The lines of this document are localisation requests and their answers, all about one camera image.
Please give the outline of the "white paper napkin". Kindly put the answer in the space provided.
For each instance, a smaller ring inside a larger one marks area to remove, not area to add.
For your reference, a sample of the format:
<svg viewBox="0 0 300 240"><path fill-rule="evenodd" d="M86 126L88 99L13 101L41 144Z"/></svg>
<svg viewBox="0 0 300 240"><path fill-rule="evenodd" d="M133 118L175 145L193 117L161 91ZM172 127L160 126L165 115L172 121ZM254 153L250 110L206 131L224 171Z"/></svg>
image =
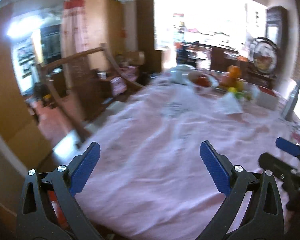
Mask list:
<svg viewBox="0 0 300 240"><path fill-rule="evenodd" d="M235 97L234 93L231 92L224 94L220 99L218 99L217 107L222 113L226 115L243 113L241 104Z"/></svg>

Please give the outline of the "yellow artificial flower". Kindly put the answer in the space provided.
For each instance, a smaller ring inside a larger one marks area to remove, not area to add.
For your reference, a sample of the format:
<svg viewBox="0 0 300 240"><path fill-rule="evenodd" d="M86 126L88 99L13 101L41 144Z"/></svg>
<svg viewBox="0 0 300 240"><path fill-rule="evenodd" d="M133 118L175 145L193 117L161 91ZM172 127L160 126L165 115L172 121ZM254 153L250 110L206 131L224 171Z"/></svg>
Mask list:
<svg viewBox="0 0 300 240"><path fill-rule="evenodd" d="M246 90L239 91L234 87L230 87L228 89L228 92L234 94L235 98L238 100L246 99L246 100L250 101L252 99L251 93Z"/></svg>

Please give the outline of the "fruit plate with oranges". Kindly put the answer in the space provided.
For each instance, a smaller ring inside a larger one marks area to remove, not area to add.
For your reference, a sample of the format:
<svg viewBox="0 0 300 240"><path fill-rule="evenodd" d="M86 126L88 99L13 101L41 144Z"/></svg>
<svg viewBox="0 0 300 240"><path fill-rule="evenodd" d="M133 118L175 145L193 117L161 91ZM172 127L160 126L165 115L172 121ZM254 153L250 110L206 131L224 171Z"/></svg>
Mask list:
<svg viewBox="0 0 300 240"><path fill-rule="evenodd" d="M244 90L244 80L241 78L242 72L239 66L230 65L227 72L224 72L219 82L219 88L229 90L234 88L238 92Z"/></svg>

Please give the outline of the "round decorative table screen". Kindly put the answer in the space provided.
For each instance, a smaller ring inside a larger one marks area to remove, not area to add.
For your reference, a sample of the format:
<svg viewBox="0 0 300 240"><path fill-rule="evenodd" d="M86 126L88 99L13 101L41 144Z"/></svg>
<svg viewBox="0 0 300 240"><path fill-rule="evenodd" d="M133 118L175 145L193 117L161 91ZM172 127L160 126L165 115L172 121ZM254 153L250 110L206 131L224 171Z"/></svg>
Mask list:
<svg viewBox="0 0 300 240"><path fill-rule="evenodd" d="M277 45L266 37L253 40L252 59L256 71L263 75L273 75L279 63Z"/></svg>

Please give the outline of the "pink floral tablecloth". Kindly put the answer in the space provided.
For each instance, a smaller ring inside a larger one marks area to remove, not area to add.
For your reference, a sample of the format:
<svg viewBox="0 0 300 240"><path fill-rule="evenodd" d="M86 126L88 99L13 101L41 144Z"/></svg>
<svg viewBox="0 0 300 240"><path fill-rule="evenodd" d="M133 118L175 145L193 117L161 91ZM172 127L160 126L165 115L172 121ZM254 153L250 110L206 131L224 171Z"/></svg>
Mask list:
<svg viewBox="0 0 300 240"><path fill-rule="evenodd" d="M226 114L219 97L164 74L98 124L89 141L101 157L76 196L87 218L128 239L195 239L224 200L200 158L204 140L250 172L260 172L264 152L300 168L275 145L300 142L299 120L252 102Z"/></svg>

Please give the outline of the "white bowl of strawberries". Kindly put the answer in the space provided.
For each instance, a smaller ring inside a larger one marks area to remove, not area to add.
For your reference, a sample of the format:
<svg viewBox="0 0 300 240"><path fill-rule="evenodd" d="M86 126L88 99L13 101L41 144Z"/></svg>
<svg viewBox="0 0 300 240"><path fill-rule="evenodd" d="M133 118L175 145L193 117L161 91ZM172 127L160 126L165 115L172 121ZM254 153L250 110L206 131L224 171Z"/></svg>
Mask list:
<svg viewBox="0 0 300 240"><path fill-rule="evenodd" d="M187 78L196 91L211 90L217 88L219 85L215 77L204 72L191 71L187 74Z"/></svg>

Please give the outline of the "dark wooden chair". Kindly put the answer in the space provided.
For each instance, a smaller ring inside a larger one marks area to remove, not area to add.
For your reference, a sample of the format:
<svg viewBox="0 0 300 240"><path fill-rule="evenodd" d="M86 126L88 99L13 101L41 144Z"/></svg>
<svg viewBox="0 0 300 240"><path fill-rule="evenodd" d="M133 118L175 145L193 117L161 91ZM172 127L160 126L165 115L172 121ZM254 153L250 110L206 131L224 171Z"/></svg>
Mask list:
<svg viewBox="0 0 300 240"><path fill-rule="evenodd" d="M74 55L63 57L49 64L43 65L39 63L36 65L41 82L47 85L57 107L61 110L68 122L70 122L81 143L91 137L91 133L85 129L81 120L73 116L66 109L53 83L46 77L46 75L48 72L54 70L60 65L66 64L70 67L70 79L73 82L71 91L74 93L75 98L78 99L79 105L85 114L84 120L91 121L93 118L100 115L107 106L109 106L109 103L101 101L99 79L95 75L95 71L90 68L90 61L88 58L89 55L99 52L104 53L104 56L110 63L111 68L123 79L128 91L137 92L144 88L143 85L128 79L127 74L120 69L119 65L110 53L109 46L105 43L100 44L97 48L75 53Z"/></svg>

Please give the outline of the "pink floral curtain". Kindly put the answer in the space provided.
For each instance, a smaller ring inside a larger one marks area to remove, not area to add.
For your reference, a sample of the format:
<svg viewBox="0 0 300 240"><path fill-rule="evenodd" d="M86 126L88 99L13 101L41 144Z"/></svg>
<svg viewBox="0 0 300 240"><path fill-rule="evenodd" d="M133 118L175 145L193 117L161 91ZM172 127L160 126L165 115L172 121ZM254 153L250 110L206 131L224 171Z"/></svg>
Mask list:
<svg viewBox="0 0 300 240"><path fill-rule="evenodd" d="M64 0L61 53L68 57L89 49L85 0Z"/></svg>

